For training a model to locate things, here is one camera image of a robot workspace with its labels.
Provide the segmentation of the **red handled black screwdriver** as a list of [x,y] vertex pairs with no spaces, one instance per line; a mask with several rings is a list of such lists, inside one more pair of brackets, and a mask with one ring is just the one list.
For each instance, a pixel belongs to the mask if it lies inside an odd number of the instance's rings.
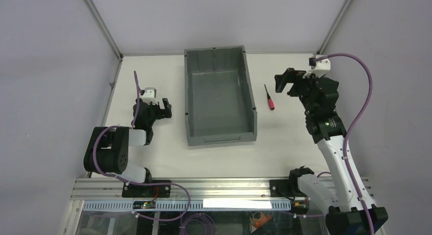
[[268,90],[267,90],[266,85],[264,85],[264,88],[265,88],[265,91],[266,91],[266,97],[267,97],[268,107],[269,107],[269,109],[270,109],[271,111],[273,111],[273,110],[275,109],[274,102],[273,102],[273,100],[272,100],[272,98],[271,98],[271,96],[270,96],[270,94],[269,94],[269,92],[268,92]]

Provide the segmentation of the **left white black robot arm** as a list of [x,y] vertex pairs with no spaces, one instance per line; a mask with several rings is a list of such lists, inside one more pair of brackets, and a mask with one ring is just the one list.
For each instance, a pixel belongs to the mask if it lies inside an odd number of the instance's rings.
[[140,99],[139,105],[133,106],[133,111],[137,112],[133,127],[95,127],[85,152],[84,169],[118,178],[129,184],[152,183],[150,170],[129,160],[128,152],[132,146],[150,145],[155,121],[172,117],[172,105],[169,100],[163,98],[162,102],[163,108],[159,103],[143,102]]

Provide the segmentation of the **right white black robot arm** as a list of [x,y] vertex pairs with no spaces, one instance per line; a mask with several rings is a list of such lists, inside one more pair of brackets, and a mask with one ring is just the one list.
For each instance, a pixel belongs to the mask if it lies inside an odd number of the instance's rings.
[[330,234],[375,234],[388,220],[384,207],[376,205],[366,190],[351,156],[347,131],[335,107],[338,82],[288,68],[275,75],[275,91],[291,84],[288,95],[305,109],[306,128],[321,151],[335,189],[331,191],[307,167],[290,171],[285,184],[273,189],[286,198],[308,197],[325,216]]

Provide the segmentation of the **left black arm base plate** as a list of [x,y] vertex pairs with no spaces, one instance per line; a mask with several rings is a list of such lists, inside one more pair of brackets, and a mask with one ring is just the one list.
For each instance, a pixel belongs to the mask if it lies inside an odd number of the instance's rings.
[[170,180],[155,180],[155,186],[138,186],[129,184],[123,185],[122,197],[123,198],[144,198],[152,199],[155,196],[158,198],[169,198],[171,194],[171,181]]

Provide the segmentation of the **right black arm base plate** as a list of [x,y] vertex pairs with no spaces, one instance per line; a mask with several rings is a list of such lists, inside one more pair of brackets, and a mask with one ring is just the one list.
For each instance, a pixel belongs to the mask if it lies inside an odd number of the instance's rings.
[[271,179],[269,181],[269,190],[271,197],[306,197],[299,190],[298,184],[294,180],[289,179]]

